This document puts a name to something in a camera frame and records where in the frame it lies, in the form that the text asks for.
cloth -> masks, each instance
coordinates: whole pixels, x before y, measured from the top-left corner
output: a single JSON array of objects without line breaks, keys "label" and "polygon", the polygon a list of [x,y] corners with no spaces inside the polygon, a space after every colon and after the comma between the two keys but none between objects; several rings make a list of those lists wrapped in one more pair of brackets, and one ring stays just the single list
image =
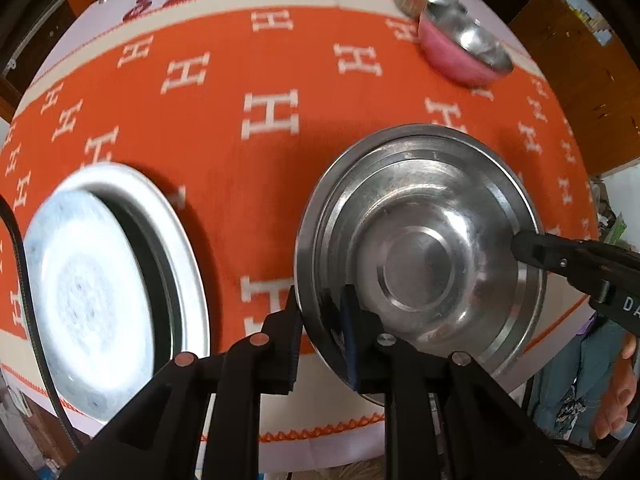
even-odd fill
[{"label": "cloth", "polygon": [[591,423],[622,346],[623,329],[596,318],[534,377],[528,411],[551,438],[591,449]]},{"label": "cloth", "polygon": [[593,320],[595,320],[595,314],[593,316],[591,316],[589,318],[589,320],[580,327],[580,330],[578,330],[578,332],[575,333],[575,335],[584,335],[588,329],[590,329],[591,325],[593,324]]},{"label": "cloth", "polygon": [[[198,0],[180,10],[133,20],[102,53],[28,91],[0,155],[11,167],[0,191],[26,228],[81,164],[110,158],[169,196],[182,190],[178,215],[216,298],[219,349],[259,330],[284,300],[309,194],[343,150],[382,128],[468,132],[520,175],[547,230],[594,234],[575,141],[546,82],[526,70],[485,91],[453,85],[424,62],[391,0]],[[4,278],[15,283],[10,268]],[[25,337],[12,311],[0,312],[0,328]]]}]

wall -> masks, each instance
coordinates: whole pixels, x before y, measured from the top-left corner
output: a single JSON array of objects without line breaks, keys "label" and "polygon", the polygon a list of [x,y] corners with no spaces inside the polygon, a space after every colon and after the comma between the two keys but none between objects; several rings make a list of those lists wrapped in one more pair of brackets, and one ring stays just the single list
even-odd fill
[{"label": "wall", "polygon": [[4,424],[9,436],[14,440],[29,465],[35,469],[44,467],[44,457],[34,441],[22,415],[15,407],[9,390],[0,374],[0,421]]},{"label": "wall", "polygon": [[531,0],[509,27],[560,101],[587,173],[640,158],[640,70],[620,38],[601,46],[562,0]]},{"label": "wall", "polygon": [[4,144],[4,138],[9,131],[9,123],[7,123],[2,117],[0,117],[0,145]]},{"label": "wall", "polygon": [[640,164],[604,176],[603,181],[611,209],[625,219],[623,240],[640,250]]}]

orange tablecloth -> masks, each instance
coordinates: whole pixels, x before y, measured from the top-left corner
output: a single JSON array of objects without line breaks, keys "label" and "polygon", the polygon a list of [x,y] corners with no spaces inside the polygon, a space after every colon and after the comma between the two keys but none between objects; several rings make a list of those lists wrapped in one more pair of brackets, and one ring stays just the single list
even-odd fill
[{"label": "orange tablecloth", "polygon": [[[559,104],[535,64],[512,54],[511,75],[469,91],[427,65],[392,0],[189,0],[124,23],[30,87],[0,153],[0,193],[25,232],[85,164],[145,173],[191,239],[212,351],[223,351],[284,304],[298,223],[322,172],[381,128],[467,132],[519,175],[548,231],[596,234]],[[0,243],[10,248],[4,229]],[[13,258],[1,256],[0,329],[26,338]]]}]

metal plate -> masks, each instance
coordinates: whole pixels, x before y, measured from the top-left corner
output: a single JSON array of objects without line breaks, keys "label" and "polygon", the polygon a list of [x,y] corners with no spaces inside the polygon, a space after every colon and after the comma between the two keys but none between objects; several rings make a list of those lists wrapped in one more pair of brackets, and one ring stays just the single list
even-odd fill
[{"label": "metal plate", "polygon": [[[92,390],[86,383],[80,384],[73,371],[68,376],[63,374],[59,380],[52,369],[56,388],[66,400],[85,414],[106,422],[172,356],[181,351],[193,352],[199,357],[210,354],[209,311],[187,235],[171,205],[147,177],[129,166],[102,162],[70,175],[49,200],[58,200],[58,195],[68,192],[89,193],[124,232],[128,251],[134,255],[137,263],[136,276],[142,276],[150,300],[147,311],[150,309],[153,330],[151,368],[138,367],[139,378],[128,393],[115,397],[112,383],[107,379]],[[113,264],[105,264],[104,271],[109,271]],[[37,279],[37,275],[31,276],[30,266],[30,282],[34,289],[38,286]],[[115,299],[118,304],[122,303],[119,297]],[[105,331],[111,329],[106,322],[101,323],[99,328]],[[142,336],[136,332],[135,337]],[[125,354],[125,350],[126,346],[118,346],[113,352]],[[104,366],[115,365],[110,363],[109,360]],[[99,366],[98,362],[94,362],[96,371]],[[71,389],[65,388],[66,381],[72,384]]]},{"label": "metal plate", "polygon": [[354,283],[364,308],[418,350],[469,352],[499,375],[529,340],[546,275],[517,262],[511,237],[540,232],[522,184],[475,139],[442,126],[380,131],[343,153],[311,195],[296,241],[306,331],[344,378],[319,298]]},{"label": "metal plate", "polygon": [[154,334],[134,253],[109,209],[57,192],[24,237],[34,310],[57,390],[108,420],[154,371]]},{"label": "metal plate", "polygon": [[125,212],[142,232],[159,260],[166,285],[177,305],[171,320],[175,340],[172,355],[189,351],[210,353],[209,311],[196,258],[171,204],[142,173],[124,164],[100,162],[76,171],[58,190],[82,189]]}]

wooden cabinet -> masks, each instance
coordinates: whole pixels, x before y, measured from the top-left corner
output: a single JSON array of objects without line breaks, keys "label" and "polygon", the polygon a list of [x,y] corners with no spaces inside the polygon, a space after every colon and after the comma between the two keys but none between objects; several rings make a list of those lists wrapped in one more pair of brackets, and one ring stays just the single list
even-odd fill
[{"label": "wooden cabinet", "polygon": [[563,0],[531,0],[510,23],[574,130],[589,174],[640,157],[640,71],[615,35],[601,46]]},{"label": "wooden cabinet", "polygon": [[0,117],[7,123],[14,118],[15,109],[22,94],[18,92],[4,77],[0,77]]}]

